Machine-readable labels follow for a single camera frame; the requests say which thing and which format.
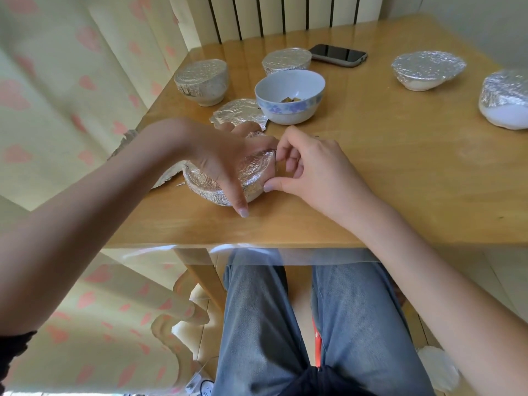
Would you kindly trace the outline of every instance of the aluminum foil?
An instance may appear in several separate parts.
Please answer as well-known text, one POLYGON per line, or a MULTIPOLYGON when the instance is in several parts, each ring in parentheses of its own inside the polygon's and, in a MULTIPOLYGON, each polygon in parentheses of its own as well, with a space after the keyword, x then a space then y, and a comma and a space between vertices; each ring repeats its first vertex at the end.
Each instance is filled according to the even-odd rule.
POLYGON ((502 70, 484 79, 480 104, 484 107, 528 107, 528 70, 502 70))
POLYGON ((466 63, 443 51, 419 51, 400 55, 391 66, 400 82, 447 81, 462 72, 466 63))
MULTIPOLYGON (((112 157, 115 157, 117 154, 123 151, 123 149, 128 146, 128 144, 134 140, 137 135, 139 134, 138 131, 135 129, 131 129, 128 132, 124 134, 124 138, 121 139, 121 143, 119 144, 119 147, 115 149, 115 151, 111 154, 111 156, 108 159, 111 159, 112 157)), ((155 185, 152 187, 152 189, 155 189, 158 186, 163 185, 165 182, 167 182, 169 179, 171 179, 174 175, 176 175, 178 172, 181 172, 183 170, 183 166, 185 165, 185 161, 180 161, 173 166, 171 166, 167 171, 163 173, 163 175, 158 179, 158 181, 155 183, 155 185)))
POLYGON ((263 132, 266 130, 266 123, 268 122, 255 99, 230 101, 221 106, 209 120, 217 129, 224 122, 230 122, 236 126, 246 121, 253 121, 260 125, 263 132))
POLYGON ((193 62, 174 76, 178 90, 189 97, 219 97, 229 85, 228 65, 221 59, 193 62))
MULTIPOLYGON (((247 137, 264 136, 261 132, 250 133, 247 137)), ((189 188, 212 201, 214 204, 231 206, 231 203, 214 179, 211 179, 197 166, 186 161, 183 176, 189 188)), ((262 194, 264 183, 275 176, 275 150, 267 150, 247 156, 239 166, 238 178, 247 202, 251 202, 262 194)))
POLYGON ((266 75, 290 69, 308 69, 312 61, 312 53, 304 48, 293 47, 269 53, 262 60, 266 75))

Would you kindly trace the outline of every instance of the hand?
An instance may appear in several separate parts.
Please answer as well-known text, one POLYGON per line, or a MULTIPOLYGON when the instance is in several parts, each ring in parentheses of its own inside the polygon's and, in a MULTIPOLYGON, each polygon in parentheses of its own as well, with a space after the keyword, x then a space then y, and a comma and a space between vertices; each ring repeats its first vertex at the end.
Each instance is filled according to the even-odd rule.
POLYGON ((249 215, 248 203, 244 197, 238 167, 241 160, 250 154, 276 149, 278 140, 272 136, 257 136, 246 139, 251 132, 260 131, 255 122, 243 122, 234 126, 224 123, 220 129, 186 118, 158 121, 148 128, 156 131, 164 143, 176 144, 179 160, 190 160, 202 172, 214 179, 225 193, 233 208, 241 217, 249 215))
POLYGON ((375 198, 335 140, 321 140, 287 127, 277 147, 277 161, 286 161, 293 178, 275 177, 264 191, 279 190, 299 196, 338 224, 344 213, 363 200, 375 198))

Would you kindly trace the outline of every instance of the wall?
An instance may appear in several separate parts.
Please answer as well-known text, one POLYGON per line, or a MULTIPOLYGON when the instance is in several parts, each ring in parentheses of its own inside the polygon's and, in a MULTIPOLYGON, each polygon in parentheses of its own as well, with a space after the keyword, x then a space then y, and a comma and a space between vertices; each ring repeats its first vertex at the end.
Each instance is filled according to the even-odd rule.
POLYGON ((528 0, 383 0, 380 19, 432 14, 505 67, 528 67, 528 0))

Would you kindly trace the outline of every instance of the fingernail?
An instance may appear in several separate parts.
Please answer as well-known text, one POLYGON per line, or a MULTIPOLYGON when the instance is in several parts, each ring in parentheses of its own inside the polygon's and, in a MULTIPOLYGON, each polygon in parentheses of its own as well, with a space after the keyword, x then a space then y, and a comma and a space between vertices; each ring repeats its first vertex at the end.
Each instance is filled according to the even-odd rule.
POLYGON ((249 216, 249 210, 247 208, 241 208, 238 213, 242 218, 247 218, 249 216))

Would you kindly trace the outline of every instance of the wooden table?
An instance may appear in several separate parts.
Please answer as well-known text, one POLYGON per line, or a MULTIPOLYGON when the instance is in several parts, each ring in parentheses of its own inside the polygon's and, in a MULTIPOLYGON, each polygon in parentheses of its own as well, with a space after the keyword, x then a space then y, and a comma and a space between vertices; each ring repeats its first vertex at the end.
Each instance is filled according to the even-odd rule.
MULTIPOLYGON (((439 245, 528 244, 528 138, 491 125, 477 104, 483 79, 500 67, 441 28, 431 17, 340 26, 251 38, 192 50, 183 65, 201 59, 227 61, 231 85, 222 103, 254 98, 267 53, 318 43, 368 52, 366 63, 342 68, 313 62, 326 79, 314 117, 300 129, 336 139, 369 186, 397 208, 430 242, 439 245), (451 82, 427 92, 405 89, 391 63, 398 55, 443 50, 467 62, 451 82)), ((139 128, 188 116, 208 123, 220 106, 200 107, 170 81, 139 128)), ((269 122, 267 134, 285 126, 269 122)), ((172 244, 217 305, 225 292, 206 248, 221 244, 269 248, 355 247, 361 242, 284 193, 250 204, 249 218, 175 187, 181 177, 151 191, 109 241, 112 248, 172 244)))

